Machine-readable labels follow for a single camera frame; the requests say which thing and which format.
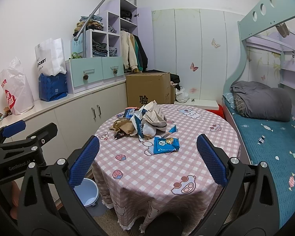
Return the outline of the small items on counter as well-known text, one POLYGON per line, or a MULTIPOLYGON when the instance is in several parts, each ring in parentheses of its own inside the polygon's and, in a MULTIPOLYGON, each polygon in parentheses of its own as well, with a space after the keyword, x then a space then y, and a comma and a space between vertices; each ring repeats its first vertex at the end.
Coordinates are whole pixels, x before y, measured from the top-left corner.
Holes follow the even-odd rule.
POLYGON ((6 118, 7 116, 12 115, 11 110, 9 107, 5 107, 3 113, 0 113, 0 122, 6 118))

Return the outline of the white red plastic bag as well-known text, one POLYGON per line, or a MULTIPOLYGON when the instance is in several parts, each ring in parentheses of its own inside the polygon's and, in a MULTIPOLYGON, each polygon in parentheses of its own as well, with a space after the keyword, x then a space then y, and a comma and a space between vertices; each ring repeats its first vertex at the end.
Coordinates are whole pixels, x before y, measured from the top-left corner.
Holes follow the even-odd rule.
POLYGON ((34 107, 28 79, 17 57, 13 58, 9 66, 0 72, 0 84, 12 114, 20 115, 34 107))

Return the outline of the white wardrobe with butterflies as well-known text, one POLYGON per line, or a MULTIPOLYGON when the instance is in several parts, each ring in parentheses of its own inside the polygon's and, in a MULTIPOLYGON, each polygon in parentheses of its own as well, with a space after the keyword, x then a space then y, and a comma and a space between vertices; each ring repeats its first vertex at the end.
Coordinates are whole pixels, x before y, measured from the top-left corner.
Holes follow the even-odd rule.
POLYGON ((222 102, 240 57, 241 14, 208 9, 152 12, 154 67, 176 74, 192 99, 222 102))

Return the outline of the blue white torn package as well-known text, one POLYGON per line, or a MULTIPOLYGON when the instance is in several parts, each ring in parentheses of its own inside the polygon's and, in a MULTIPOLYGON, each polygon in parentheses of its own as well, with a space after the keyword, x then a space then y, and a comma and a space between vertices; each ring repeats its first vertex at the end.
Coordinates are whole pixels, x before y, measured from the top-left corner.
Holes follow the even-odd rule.
POLYGON ((160 131, 156 127, 152 126, 149 122, 146 122, 143 119, 139 119, 136 115, 132 116, 130 119, 134 126, 134 131, 130 134, 131 136, 138 135, 140 142, 154 138, 155 136, 159 137, 169 137, 172 134, 177 132, 177 127, 174 125, 169 131, 164 132, 163 134, 157 134, 157 131, 160 131))

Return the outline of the brown paper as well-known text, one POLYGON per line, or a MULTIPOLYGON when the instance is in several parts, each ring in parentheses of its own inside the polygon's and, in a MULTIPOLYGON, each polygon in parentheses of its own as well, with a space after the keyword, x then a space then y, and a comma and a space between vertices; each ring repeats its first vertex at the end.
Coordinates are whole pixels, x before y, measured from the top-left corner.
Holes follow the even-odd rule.
POLYGON ((135 128, 133 122, 127 118, 117 119, 110 130, 114 131, 114 139, 118 140, 125 136, 135 136, 137 134, 137 129, 135 128))

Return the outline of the white low cabinet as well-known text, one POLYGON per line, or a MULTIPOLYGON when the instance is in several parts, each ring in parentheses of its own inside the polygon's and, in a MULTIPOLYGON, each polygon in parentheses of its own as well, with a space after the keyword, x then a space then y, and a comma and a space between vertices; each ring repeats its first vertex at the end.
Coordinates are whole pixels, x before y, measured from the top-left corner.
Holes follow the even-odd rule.
POLYGON ((104 122, 124 111, 126 106, 126 81, 122 79, 79 94, 69 94, 57 101, 37 101, 30 111, 3 119, 0 127, 24 120, 26 129, 8 138, 9 141, 17 141, 49 123, 55 123, 58 129, 56 137, 42 148, 46 163, 53 164, 82 147, 104 122))

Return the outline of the brown cardboard box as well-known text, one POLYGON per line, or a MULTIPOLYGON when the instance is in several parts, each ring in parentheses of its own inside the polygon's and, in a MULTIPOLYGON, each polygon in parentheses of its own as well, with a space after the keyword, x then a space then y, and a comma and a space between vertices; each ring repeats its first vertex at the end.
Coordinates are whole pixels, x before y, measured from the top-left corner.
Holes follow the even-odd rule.
POLYGON ((170 73, 137 73, 126 76, 129 107, 142 107, 152 101, 172 104, 170 73))

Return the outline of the blue fabric bag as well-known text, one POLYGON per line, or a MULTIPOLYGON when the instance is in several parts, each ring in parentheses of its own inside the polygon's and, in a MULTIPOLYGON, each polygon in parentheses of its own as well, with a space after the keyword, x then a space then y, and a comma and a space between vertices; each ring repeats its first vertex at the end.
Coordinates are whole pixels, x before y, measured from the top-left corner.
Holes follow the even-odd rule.
POLYGON ((46 102, 66 97, 68 94, 66 74, 59 73, 56 76, 40 74, 38 90, 39 98, 46 102))

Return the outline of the hanging jackets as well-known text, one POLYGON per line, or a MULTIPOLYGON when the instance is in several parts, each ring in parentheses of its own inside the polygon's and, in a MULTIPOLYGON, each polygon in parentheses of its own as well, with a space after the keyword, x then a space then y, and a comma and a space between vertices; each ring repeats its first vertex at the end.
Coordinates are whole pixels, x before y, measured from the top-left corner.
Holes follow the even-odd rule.
POLYGON ((139 37, 130 32, 120 32, 121 57, 125 73, 146 72, 148 68, 148 57, 139 40, 139 37))

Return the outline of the blue snack wrapper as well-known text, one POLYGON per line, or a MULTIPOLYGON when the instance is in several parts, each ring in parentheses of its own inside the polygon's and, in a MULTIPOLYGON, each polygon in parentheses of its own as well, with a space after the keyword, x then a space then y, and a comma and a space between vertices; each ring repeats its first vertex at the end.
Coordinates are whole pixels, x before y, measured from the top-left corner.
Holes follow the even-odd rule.
POLYGON ((162 153, 172 153, 180 149, 180 143, 178 138, 168 137, 161 138, 155 137, 153 144, 153 154, 158 155, 162 153))

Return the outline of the teal drawer unit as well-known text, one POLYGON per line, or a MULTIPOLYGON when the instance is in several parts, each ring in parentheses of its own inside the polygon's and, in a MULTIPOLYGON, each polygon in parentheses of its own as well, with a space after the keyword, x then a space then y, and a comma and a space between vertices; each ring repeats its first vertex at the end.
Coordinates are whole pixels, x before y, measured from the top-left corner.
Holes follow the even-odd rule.
POLYGON ((65 65, 69 94, 124 79, 123 59, 119 56, 71 59, 65 65))

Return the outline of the white low platform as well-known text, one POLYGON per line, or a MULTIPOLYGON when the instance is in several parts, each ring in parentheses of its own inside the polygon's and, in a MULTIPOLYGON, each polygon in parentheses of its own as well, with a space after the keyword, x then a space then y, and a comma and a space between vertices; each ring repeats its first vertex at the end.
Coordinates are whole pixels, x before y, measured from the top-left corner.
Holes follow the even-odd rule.
POLYGON ((190 105, 193 107, 199 107, 204 110, 219 110, 218 103, 215 100, 199 100, 199 99, 189 99, 185 103, 180 103, 175 101, 174 104, 177 105, 190 105))

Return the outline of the round table pink checkered cloth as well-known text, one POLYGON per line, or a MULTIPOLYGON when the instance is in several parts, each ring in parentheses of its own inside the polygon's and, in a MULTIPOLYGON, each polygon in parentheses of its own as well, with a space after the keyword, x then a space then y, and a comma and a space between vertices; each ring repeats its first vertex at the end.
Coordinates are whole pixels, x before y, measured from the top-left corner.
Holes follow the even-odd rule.
POLYGON ((115 210, 120 227, 129 230, 143 218, 140 230, 160 214, 182 216, 183 234, 190 234, 219 194, 197 151, 197 137, 205 134, 229 157, 237 157, 240 143, 233 127, 220 116, 185 105, 162 105, 168 127, 180 143, 177 152, 153 155, 153 141, 137 136, 115 139, 111 117, 96 131, 100 150, 92 164, 103 203, 115 210))

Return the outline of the white plastic bag on floor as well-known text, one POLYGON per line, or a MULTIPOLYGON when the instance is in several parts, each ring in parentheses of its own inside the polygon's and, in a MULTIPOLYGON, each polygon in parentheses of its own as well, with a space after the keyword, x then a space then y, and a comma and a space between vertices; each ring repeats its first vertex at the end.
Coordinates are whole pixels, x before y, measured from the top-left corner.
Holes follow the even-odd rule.
POLYGON ((180 87, 180 89, 175 89, 175 100, 179 103, 186 103, 189 100, 189 94, 185 91, 183 87, 180 87))

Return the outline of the grey folded duvet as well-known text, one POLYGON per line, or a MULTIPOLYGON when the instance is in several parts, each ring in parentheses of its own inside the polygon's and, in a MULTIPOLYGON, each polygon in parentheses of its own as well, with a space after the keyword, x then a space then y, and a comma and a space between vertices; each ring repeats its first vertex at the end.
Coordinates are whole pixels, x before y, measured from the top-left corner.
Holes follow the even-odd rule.
POLYGON ((243 117, 282 122, 291 119, 292 101, 282 88, 272 88, 259 82, 238 81, 232 84, 230 90, 235 108, 243 117))

